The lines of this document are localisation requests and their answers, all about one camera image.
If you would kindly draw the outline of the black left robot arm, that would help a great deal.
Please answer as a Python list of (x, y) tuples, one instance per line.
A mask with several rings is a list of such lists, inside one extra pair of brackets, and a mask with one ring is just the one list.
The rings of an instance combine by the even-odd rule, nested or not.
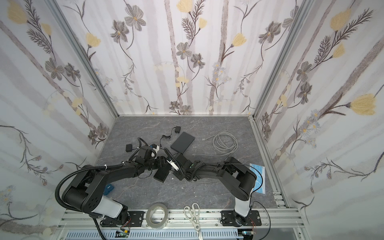
[(138, 138), (139, 147), (126, 161), (117, 165), (91, 166), (64, 177), (57, 185), (55, 199), (67, 209), (88, 214), (96, 219), (103, 217), (106, 226), (125, 226), (131, 220), (127, 206), (104, 195), (108, 184), (123, 179), (137, 178), (146, 170), (157, 170), (167, 166), (172, 154), (167, 148), (159, 155), (160, 146), (148, 145)]

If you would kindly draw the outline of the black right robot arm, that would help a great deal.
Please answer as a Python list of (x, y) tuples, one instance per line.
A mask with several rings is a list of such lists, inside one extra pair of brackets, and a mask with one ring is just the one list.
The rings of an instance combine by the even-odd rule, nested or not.
[(197, 182), (201, 179), (216, 179), (235, 197), (233, 211), (223, 211), (223, 226), (254, 226), (256, 215), (252, 213), (252, 194), (263, 187), (263, 174), (252, 166), (246, 166), (233, 157), (223, 162), (209, 164), (201, 161), (191, 162), (183, 154), (173, 157), (176, 164), (174, 175), (179, 180)]

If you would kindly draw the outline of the black power adapter with cable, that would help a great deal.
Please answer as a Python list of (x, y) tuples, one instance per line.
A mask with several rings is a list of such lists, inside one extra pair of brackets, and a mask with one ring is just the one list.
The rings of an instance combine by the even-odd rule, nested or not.
[(125, 151), (126, 153), (130, 153), (130, 152), (133, 152), (133, 151), (138, 151), (140, 149), (141, 145), (138, 145), (137, 147), (134, 147), (132, 144), (127, 144), (126, 145), (126, 148), (125, 148)]

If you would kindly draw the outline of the black ribbed network switch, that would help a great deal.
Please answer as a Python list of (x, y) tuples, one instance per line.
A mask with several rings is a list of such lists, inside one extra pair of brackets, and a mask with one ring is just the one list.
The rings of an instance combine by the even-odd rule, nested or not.
[(157, 170), (157, 172), (155, 173), (154, 179), (161, 182), (161, 183), (164, 183), (166, 178), (168, 177), (171, 169), (172, 169), (172, 166), (169, 164), (166, 166), (160, 167)]

